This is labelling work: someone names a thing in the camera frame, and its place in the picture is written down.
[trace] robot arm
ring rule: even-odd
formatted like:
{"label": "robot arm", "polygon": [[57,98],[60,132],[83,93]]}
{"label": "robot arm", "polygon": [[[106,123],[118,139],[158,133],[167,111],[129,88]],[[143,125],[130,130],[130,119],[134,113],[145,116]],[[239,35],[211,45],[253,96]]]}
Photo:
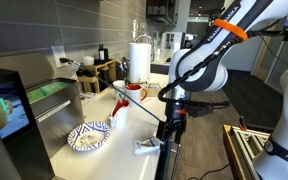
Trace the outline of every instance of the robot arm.
{"label": "robot arm", "polygon": [[[247,31],[261,21],[280,19],[287,14],[288,1],[285,0],[235,0],[219,19]],[[193,66],[204,61],[237,36],[226,29],[212,26],[193,49],[174,53],[169,69],[170,82],[183,76]],[[214,91],[221,88],[227,80],[227,71],[220,63],[222,57],[223,54],[218,55],[207,66],[181,82],[177,88],[188,92]]]}

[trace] gray tile wall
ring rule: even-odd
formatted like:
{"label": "gray tile wall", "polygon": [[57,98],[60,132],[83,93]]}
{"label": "gray tile wall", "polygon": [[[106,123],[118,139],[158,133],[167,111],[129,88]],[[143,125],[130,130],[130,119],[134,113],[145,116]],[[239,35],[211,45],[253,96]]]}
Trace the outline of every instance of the gray tile wall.
{"label": "gray tile wall", "polygon": [[146,0],[0,0],[0,55],[41,52],[52,63],[51,46],[64,45],[68,58],[127,57],[128,43],[163,26],[148,24]]}

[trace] decorative plate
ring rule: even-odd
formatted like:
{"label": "decorative plate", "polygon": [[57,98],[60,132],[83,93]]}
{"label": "decorative plate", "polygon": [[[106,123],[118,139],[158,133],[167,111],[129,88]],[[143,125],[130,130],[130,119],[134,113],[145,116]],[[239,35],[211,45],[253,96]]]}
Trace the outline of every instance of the decorative plate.
{"label": "decorative plate", "polygon": [[68,135],[67,142],[74,150],[90,151],[101,147],[110,134],[110,128],[106,123],[92,121],[74,128]]}

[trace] cabinet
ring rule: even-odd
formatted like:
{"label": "cabinet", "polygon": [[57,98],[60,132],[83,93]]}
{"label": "cabinet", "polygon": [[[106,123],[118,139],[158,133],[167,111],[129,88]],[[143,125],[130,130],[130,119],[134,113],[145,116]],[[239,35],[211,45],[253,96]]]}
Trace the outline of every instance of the cabinet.
{"label": "cabinet", "polygon": [[147,0],[146,18],[156,23],[176,25],[176,0]]}
{"label": "cabinet", "polygon": [[[113,82],[116,80],[116,65],[115,60],[110,60],[104,64],[99,65],[85,65],[88,69],[93,71],[98,76],[104,76],[101,74],[103,72],[107,72],[108,77],[104,78],[107,82]],[[95,92],[100,93],[100,81],[97,77],[88,77],[88,76],[78,76],[78,81],[82,83],[84,92]]]}

